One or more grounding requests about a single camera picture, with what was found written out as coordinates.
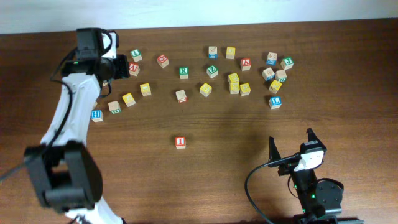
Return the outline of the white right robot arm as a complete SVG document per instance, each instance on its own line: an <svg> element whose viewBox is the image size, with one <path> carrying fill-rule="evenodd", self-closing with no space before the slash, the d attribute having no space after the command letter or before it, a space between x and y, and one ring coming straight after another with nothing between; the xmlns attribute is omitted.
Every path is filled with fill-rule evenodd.
<svg viewBox="0 0 398 224"><path fill-rule="evenodd" d="M316 177L315 169L323 164L327 148L311 128L307 129L307 136L299 152L285 158L280 156L274 138L269 138L270 167L277 167L279 176L289 176L303 209L301 215L294 215L293 222L364 223L358 218L337 218L342 213L344 185L337 180Z"/></svg>

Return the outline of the red letter I block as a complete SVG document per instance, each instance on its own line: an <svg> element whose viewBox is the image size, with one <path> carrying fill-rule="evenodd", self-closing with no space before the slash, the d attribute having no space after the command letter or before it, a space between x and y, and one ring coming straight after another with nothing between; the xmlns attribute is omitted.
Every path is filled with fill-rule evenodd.
<svg viewBox="0 0 398 224"><path fill-rule="evenodd" d="M186 138L184 136L177 136L175 138L175 147L177 149L185 149L186 148Z"/></svg>

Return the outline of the blue letter L block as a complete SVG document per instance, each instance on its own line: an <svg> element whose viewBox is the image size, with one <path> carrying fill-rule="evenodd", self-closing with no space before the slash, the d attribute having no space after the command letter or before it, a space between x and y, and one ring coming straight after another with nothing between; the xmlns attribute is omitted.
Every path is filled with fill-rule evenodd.
<svg viewBox="0 0 398 224"><path fill-rule="evenodd" d="M281 105L282 105L282 100L279 96L270 97L270 100L269 100L270 109L273 110L273 109L280 108Z"/></svg>

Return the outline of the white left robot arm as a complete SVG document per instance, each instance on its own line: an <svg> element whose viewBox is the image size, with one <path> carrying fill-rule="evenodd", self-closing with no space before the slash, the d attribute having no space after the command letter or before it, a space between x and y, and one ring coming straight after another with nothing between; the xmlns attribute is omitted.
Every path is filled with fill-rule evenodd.
<svg viewBox="0 0 398 224"><path fill-rule="evenodd" d="M56 73L62 92L48 131L24 153L40 205L78 223L124 223L103 198L101 172L88 152L88 126L103 82L129 77L119 36L100 28L77 29L77 47Z"/></svg>

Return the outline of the wooden block green side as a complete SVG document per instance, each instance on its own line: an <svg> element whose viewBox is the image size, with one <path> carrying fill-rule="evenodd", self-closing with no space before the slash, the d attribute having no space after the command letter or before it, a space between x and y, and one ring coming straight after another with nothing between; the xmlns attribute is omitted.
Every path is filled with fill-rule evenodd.
<svg viewBox="0 0 398 224"><path fill-rule="evenodd" d="M278 82L285 82L286 79L287 79L287 74L286 74L285 70L278 70L278 71L276 71L276 73L275 73L275 79L276 79Z"/></svg>

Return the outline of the blue letter H block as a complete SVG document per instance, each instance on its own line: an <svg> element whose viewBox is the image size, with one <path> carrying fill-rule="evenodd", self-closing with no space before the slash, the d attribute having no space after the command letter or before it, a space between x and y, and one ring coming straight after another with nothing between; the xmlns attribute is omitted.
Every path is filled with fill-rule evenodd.
<svg viewBox="0 0 398 224"><path fill-rule="evenodd" d="M91 120L94 122L102 122L103 121L103 112L101 110L92 110L91 111Z"/></svg>

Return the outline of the green letter Z block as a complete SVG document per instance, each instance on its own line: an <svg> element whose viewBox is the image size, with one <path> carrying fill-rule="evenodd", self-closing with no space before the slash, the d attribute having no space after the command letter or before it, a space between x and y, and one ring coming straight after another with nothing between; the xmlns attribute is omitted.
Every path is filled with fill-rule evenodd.
<svg viewBox="0 0 398 224"><path fill-rule="evenodd" d="M211 65L206 69L206 73L210 78L214 78L218 75L218 68L215 65Z"/></svg>

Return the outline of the yellow block right cluster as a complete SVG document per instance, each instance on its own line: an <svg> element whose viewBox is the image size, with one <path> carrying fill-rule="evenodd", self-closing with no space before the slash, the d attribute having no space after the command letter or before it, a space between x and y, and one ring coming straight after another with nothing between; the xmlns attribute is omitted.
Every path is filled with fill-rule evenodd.
<svg viewBox="0 0 398 224"><path fill-rule="evenodd" d="M269 91L272 92L273 94L276 94L282 86L282 83L279 82L278 80L273 80L272 83L269 86Z"/></svg>

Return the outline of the yellow block lower centre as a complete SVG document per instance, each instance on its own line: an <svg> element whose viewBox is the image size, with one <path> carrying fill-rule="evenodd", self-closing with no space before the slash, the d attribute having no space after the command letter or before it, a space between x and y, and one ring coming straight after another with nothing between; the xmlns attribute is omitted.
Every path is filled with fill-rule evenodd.
<svg viewBox="0 0 398 224"><path fill-rule="evenodd" d="M240 92L240 84L239 82L231 82L229 84L229 92L233 94L239 94Z"/></svg>

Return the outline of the red letter Q block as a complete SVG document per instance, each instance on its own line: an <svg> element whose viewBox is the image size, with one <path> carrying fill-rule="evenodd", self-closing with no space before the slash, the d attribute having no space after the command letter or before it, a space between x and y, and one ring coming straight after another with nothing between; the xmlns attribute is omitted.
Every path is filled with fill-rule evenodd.
<svg viewBox="0 0 398 224"><path fill-rule="evenodd" d="M162 54L157 57L157 63L162 67L165 68L169 64L169 58Z"/></svg>

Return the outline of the yellow letter C block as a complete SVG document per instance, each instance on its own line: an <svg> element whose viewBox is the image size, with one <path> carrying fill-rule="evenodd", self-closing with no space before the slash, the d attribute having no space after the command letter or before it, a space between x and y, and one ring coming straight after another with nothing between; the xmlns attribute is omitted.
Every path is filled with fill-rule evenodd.
<svg viewBox="0 0 398 224"><path fill-rule="evenodd" d="M243 83L240 84L240 95L241 96L246 96L249 95L251 92L251 87L249 86L249 83Z"/></svg>

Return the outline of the green letter R block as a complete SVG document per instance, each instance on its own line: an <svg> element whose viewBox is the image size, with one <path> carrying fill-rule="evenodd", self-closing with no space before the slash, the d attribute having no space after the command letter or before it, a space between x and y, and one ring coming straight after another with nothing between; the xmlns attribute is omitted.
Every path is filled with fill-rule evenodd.
<svg viewBox="0 0 398 224"><path fill-rule="evenodd" d="M180 79L189 79L189 68L188 67L180 67L179 68L179 77L180 77Z"/></svg>

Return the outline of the wooden H block blue side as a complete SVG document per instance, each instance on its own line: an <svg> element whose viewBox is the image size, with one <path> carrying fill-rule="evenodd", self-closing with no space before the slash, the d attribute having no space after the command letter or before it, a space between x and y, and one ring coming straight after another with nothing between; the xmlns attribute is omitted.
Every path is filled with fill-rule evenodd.
<svg viewBox="0 0 398 224"><path fill-rule="evenodd" d="M277 53L269 52L266 58L267 65L275 65L277 63Z"/></svg>

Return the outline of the red letter a block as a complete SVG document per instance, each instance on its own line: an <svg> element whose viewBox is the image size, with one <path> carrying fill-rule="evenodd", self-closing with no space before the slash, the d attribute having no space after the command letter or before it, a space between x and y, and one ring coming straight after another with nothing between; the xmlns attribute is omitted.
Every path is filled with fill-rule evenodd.
<svg viewBox="0 0 398 224"><path fill-rule="evenodd" d="M138 76L139 72L140 72L140 68L139 68L138 64L136 64L136 63L129 64L129 74L130 75L136 77L136 76Z"/></svg>
<svg viewBox="0 0 398 224"><path fill-rule="evenodd" d="M250 58L242 58L240 62L241 70L248 71L251 69L251 59Z"/></svg>

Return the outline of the yellow framed wooden block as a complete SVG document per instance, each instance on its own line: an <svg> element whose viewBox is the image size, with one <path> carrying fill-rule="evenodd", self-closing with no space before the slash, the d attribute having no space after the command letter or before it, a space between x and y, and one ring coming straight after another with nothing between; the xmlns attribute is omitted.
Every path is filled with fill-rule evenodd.
<svg viewBox="0 0 398 224"><path fill-rule="evenodd" d="M140 84L140 89L143 96L150 96L152 94L150 85L148 83Z"/></svg>

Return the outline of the yellow block upper centre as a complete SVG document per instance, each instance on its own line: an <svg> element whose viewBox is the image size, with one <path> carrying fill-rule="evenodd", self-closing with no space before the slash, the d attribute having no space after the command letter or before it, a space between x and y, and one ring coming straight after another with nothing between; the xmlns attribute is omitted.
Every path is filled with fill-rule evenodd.
<svg viewBox="0 0 398 224"><path fill-rule="evenodd" d="M237 73L232 73L228 75L228 82L229 83L234 83L234 82L239 82L239 76Z"/></svg>

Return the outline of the yellow letter G block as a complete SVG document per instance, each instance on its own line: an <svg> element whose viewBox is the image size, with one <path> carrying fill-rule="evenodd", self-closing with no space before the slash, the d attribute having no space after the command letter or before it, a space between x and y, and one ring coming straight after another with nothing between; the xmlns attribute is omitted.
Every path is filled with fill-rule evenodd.
<svg viewBox="0 0 398 224"><path fill-rule="evenodd" d="M124 103L126 104L127 107L130 107L130 106L136 104L136 101L135 101L135 99L134 99L134 97L132 96L131 93L127 93L127 94L123 95L122 99L123 99L123 101L124 101Z"/></svg>

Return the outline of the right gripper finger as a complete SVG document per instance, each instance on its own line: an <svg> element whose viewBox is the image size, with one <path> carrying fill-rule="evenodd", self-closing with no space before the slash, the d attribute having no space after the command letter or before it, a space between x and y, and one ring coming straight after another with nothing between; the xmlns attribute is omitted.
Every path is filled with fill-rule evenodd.
<svg viewBox="0 0 398 224"><path fill-rule="evenodd" d="M316 134L314 133L312 128L307 129L307 137L308 137L308 142L319 143L319 139L316 136Z"/></svg>
<svg viewBox="0 0 398 224"><path fill-rule="evenodd" d="M272 136L269 137L269 159L268 163L272 165L278 165L280 163L281 156L277 150L276 144L274 142L274 138Z"/></svg>

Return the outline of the green letter J block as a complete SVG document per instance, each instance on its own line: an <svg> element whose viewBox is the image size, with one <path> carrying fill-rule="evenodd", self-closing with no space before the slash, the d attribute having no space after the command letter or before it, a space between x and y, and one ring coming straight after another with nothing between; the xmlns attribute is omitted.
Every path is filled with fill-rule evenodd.
<svg viewBox="0 0 398 224"><path fill-rule="evenodd" d="M280 63L283 70L288 70L293 67L294 61L291 57L284 57Z"/></svg>

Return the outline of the yellow block top row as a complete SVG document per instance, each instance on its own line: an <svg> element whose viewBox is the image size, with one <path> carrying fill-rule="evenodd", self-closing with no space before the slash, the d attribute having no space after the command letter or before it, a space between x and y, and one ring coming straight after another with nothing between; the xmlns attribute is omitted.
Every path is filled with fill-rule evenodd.
<svg viewBox="0 0 398 224"><path fill-rule="evenodd" d="M234 59L236 54L236 48L235 47L227 47L226 48L226 59Z"/></svg>

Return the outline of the plain wooden K block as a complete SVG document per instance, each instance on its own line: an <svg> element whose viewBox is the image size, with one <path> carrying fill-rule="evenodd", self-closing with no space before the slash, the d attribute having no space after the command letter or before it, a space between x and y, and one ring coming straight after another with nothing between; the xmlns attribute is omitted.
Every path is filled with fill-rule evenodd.
<svg viewBox="0 0 398 224"><path fill-rule="evenodd" d="M112 101L108 103L109 111L112 114L117 114L121 112L121 107L118 101Z"/></svg>

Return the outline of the green letter L block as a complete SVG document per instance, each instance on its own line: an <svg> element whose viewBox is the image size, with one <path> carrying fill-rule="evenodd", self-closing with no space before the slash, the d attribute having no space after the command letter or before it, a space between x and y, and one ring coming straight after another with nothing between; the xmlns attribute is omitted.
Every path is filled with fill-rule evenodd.
<svg viewBox="0 0 398 224"><path fill-rule="evenodd" d="M139 62L142 60L142 54L139 49L134 49L134 50L130 51L130 53L131 53L131 57L132 57L133 61Z"/></svg>

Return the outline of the yellow block mid centre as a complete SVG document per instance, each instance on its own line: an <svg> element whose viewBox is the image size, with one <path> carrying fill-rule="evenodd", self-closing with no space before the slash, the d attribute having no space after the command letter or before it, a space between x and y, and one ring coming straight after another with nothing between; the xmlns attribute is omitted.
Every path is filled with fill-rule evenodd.
<svg viewBox="0 0 398 224"><path fill-rule="evenodd" d="M202 86L200 87L200 93L205 97L208 97L211 92L212 87L207 83L202 84Z"/></svg>

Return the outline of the wooden block blue edge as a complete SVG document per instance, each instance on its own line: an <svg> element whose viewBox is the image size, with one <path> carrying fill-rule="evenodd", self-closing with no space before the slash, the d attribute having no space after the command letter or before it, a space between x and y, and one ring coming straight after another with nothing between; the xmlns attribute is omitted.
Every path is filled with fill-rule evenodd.
<svg viewBox="0 0 398 224"><path fill-rule="evenodd" d="M268 82L275 77L275 73L272 68L266 68L262 71L262 77Z"/></svg>

